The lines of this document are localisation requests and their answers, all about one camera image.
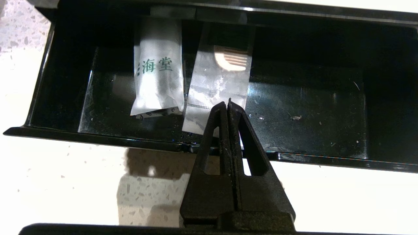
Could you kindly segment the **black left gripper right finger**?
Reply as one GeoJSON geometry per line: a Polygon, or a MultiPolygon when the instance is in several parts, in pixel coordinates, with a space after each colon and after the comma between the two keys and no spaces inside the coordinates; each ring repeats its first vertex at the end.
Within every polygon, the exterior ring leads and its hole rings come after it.
{"type": "Polygon", "coordinates": [[[228,102],[235,208],[246,212],[296,213],[250,120],[241,106],[228,102]]]}

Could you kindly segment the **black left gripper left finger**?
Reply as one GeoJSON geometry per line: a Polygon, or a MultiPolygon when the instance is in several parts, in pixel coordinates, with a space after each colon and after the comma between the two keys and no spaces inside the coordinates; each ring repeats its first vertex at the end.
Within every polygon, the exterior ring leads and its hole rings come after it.
{"type": "Polygon", "coordinates": [[[218,216],[234,211],[232,156],[227,108],[215,105],[209,115],[181,205],[183,226],[215,226],[218,216]],[[219,128],[218,175],[205,172],[215,128],[219,128]]]}

